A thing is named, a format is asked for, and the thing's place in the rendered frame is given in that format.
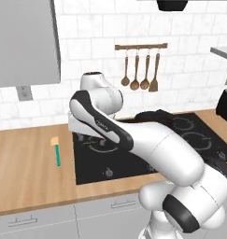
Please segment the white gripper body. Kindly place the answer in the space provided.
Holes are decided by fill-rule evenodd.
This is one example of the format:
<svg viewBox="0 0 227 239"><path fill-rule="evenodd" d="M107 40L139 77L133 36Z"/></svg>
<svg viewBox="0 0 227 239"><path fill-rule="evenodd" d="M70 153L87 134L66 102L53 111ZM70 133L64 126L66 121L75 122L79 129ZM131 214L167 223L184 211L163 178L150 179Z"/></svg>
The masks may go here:
<svg viewBox="0 0 227 239"><path fill-rule="evenodd" d="M73 115L71 114L71 112L68 112L68 131L74 132L76 134L86 134L86 135L102 138L102 135L97 133L91 127L75 119Z"/></svg>

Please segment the black hob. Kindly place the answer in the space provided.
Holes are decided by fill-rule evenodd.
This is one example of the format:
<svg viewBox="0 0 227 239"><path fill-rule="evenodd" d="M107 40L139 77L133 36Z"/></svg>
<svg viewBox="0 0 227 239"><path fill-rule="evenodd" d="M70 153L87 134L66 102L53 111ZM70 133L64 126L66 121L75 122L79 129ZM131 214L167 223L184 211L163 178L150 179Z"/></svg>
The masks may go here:
<svg viewBox="0 0 227 239"><path fill-rule="evenodd" d="M121 122L139 121L133 118L122 119ZM173 127L170 129L185 139L204 160L227 162L227 143L195 113L174 115ZM77 185L156 173L148 163L130 152L118 149L109 140L102 147L99 143L104 138L84 134L84 141L78 141L78 134L72 135ZM107 168L113 171L113 177L106 177Z"/></svg>

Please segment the small wooden hanging spoon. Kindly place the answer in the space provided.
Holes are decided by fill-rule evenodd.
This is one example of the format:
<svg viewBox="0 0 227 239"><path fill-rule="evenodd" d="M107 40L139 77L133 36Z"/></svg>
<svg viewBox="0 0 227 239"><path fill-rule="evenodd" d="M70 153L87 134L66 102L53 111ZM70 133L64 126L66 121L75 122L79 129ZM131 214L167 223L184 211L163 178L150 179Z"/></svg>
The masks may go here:
<svg viewBox="0 0 227 239"><path fill-rule="evenodd" d="M124 77L121 80L121 85L122 86L128 86L129 83L130 83L130 79L127 77L127 72L128 72L128 55L127 55L127 52L126 52L126 55L125 55L125 67L124 67Z"/></svg>

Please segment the large wooden hanging spoon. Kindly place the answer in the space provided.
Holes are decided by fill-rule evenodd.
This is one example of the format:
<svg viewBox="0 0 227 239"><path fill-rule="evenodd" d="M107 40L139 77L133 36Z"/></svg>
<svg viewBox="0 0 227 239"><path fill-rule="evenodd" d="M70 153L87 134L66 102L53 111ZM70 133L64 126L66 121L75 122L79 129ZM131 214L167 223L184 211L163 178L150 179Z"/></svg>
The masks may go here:
<svg viewBox="0 0 227 239"><path fill-rule="evenodd" d="M148 53L146 57L145 78L140 82L140 88L142 90L146 90L149 87L149 81L148 81L149 59L150 59L150 54Z"/></svg>
<svg viewBox="0 0 227 239"><path fill-rule="evenodd" d="M139 88L139 82L137 80L137 72L138 72L138 65L139 65L139 50L136 51L137 54L135 55L135 78L130 84L130 89L136 91Z"/></svg>

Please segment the grey drawer front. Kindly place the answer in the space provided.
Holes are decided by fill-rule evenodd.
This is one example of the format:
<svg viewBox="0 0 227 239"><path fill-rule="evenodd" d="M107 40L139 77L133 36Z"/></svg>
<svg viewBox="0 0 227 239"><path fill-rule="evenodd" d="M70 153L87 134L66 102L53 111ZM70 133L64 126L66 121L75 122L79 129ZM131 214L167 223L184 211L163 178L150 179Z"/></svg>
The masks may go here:
<svg viewBox="0 0 227 239"><path fill-rule="evenodd" d="M136 204L111 208L115 201L128 200ZM138 239L150 218L150 211L141 206L137 193L77 203L75 208L79 239Z"/></svg>
<svg viewBox="0 0 227 239"><path fill-rule="evenodd" d="M37 223L8 227L15 218L37 218ZM0 217L0 239L78 239L74 206L61 205Z"/></svg>

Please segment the wooden hanging turner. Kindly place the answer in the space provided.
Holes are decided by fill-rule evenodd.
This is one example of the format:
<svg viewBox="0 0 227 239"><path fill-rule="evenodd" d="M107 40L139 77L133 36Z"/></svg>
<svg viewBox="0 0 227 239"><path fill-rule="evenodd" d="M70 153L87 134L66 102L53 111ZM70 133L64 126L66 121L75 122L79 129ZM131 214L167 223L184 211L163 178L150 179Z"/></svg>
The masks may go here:
<svg viewBox="0 0 227 239"><path fill-rule="evenodd" d="M157 73L158 73L159 61L160 61L160 53L157 52L156 58L155 58L154 76L153 76L153 80L149 84L149 91L157 91L158 90Z"/></svg>

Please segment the black countertop appliance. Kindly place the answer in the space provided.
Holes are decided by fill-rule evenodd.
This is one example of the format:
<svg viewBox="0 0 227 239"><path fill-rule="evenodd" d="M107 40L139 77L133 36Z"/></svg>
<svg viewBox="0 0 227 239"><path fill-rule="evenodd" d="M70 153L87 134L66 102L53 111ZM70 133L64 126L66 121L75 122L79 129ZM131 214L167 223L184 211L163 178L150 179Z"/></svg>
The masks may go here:
<svg viewBox="0 0 227 239"><path fill-rule="evenodd" d="M222 92L216 107L216 114L227 121L227 89Z"/></svg>

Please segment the black extractor hood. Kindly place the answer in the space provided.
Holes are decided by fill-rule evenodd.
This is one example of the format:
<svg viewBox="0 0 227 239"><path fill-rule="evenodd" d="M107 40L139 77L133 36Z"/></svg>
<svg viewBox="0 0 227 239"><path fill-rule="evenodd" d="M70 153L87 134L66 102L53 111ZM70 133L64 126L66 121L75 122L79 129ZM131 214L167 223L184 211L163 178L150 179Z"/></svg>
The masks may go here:
<svg viewBox="0 0 227 239"><path fill-rule="evenodd" d="M158 9L165 12L183 11L188 0L156 0Z"/></svg>

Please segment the green-handled tan spatula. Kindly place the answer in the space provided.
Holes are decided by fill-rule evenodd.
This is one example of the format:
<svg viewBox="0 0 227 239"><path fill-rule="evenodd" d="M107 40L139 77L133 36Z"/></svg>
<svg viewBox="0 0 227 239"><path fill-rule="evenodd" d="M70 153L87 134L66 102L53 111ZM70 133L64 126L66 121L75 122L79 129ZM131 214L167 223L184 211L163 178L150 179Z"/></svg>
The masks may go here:
<svg viewBox="0 0 227 239"><path fill-rule="evenodd" d="M60 157L60 150L59 150L59 138L57 136L52 137L50 140L50 144L55 148L56 163L58 166L60 166L61 157Z"/></svg>

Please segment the grey wall socket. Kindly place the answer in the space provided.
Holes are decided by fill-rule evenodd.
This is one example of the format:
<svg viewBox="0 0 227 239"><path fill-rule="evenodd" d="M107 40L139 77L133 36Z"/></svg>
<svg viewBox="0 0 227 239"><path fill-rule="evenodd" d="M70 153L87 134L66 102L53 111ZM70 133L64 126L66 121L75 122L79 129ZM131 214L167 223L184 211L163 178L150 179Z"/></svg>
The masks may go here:
<svg viewBox="0 0 227 239"><path fill-rule="evenodd" d="M20 101L32 101L33 95L30 86L18 86L16 88L18 98Z"/></svg>

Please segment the grey wall cupboard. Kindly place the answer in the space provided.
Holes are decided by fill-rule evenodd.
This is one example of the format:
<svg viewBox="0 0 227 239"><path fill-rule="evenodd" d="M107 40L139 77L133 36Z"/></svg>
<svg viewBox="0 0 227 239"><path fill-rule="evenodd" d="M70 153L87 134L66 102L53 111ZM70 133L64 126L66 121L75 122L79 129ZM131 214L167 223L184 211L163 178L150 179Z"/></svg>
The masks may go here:
<svg viewBox="0 0 227 239"><path fill-rule="evenodd" d="M0 0L0 88L60 81L54 0Z"/></svg>

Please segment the wooden wall rail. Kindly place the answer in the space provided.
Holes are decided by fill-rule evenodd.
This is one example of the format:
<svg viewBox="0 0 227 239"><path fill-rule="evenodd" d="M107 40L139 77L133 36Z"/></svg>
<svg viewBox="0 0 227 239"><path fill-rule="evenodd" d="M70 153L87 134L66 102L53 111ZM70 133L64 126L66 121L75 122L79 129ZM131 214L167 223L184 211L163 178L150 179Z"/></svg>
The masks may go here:
<svg viewBox="0 0 227 239"><path fill-rule="evenodd" d="M168 43L162 44L145 44L145 45L115 45L115 50L122 49L167 49Z"/></svg>

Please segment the grey wall shelf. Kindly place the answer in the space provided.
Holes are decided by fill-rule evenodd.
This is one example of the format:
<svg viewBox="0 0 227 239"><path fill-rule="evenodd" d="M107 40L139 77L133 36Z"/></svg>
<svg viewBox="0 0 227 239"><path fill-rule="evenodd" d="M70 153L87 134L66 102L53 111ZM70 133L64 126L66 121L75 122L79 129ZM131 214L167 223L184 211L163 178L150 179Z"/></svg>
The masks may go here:
<svg viewBox="0 0 227 239"><path fill-rule="evenodd" d="M212 47L210 51L224 59L227 59L227 47Z"/></svg>

